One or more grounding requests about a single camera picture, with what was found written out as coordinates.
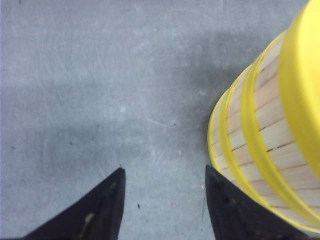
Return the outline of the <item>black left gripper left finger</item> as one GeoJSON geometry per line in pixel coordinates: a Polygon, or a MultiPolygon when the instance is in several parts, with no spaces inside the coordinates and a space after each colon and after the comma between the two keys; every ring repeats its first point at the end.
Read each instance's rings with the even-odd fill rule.
{"type": "Polygon", "coordinates": [[[28,233],[25,240],[117,240],[124,213],[126,172],[118,168],[80,200],[28,233]]]}

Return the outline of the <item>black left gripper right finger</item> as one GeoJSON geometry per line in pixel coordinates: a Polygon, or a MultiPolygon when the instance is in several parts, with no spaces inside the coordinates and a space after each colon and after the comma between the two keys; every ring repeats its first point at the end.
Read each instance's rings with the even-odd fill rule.
{"type": "Polygon", "coordinates": [[[206,202],[216,240],[314,240],[205,167],[206,202]]]}

